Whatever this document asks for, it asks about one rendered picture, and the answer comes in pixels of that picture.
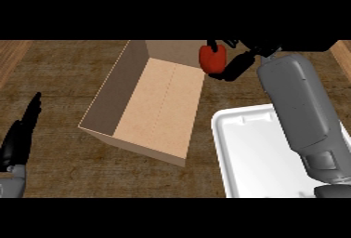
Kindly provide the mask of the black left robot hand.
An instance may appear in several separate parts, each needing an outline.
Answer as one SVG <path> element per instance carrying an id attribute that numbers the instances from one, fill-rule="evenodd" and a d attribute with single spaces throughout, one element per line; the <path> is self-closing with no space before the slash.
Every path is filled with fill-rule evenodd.
<path id="1" fill-rule="evenodd" d="M 0 172 L 8 172 L 11 166 L 26 165 L 30 159 L 31 136 L 42 112 L 42 93 L 37 92 L 21 120 L 11 126 L 0 146 Z"/>

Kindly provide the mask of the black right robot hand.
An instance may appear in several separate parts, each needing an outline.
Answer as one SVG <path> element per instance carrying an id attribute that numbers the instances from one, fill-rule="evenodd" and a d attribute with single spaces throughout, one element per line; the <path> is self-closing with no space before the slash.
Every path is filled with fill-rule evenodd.
<path id="1" fill-rule="evenodd" d="M 207 73 L 207 75 L 214 79 L 234 82 L 253 66 L 257 56 L 269 58 L 279 51 L 323 52 L 337 44 L 337 42 L 337 39 L 225 39 L 225 43 L 231 48 L 236 48 L 238 44 L 242 43 L 247 46 L 248 51 L 238 55 L 232 61 L 226 62 L 225 71 L 222 73 Z M 207 46 L 211 46 L 214 52 L 219 51 L 219 43 L 216 40 L 208 40 Z"/>

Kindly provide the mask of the red bell pepper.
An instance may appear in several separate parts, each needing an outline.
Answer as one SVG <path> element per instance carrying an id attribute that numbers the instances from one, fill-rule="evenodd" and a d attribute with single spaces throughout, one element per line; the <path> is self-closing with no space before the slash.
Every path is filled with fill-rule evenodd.
<path id="1" fill-rule="evenodd" d="M 206 73 L 222 73 L 226 66 L 226 48 L 219 45 L 214 52 L 211 46 L 203 46 L 200 50 L 200 63 Z"/>

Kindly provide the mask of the open cardboard box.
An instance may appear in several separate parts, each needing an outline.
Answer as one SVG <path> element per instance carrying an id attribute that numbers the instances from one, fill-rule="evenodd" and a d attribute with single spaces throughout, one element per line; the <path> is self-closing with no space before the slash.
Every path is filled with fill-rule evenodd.
<path id="1" fill-rule="evenodd" d="M 204 40 L 130 40 L 79 127 L 107 144 L 177 166 L 203 94 Z"/>

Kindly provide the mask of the white plastic tray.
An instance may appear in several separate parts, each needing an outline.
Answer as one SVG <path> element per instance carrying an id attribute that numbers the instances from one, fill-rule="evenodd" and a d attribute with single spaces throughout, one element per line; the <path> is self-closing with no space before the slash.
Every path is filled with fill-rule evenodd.
<path id="1" fill-rule="evenodd" d="M 229 198 L 312 198 L 323 183 L 307 176 L 270 104 L 214 113 L 211 130 Z"/>

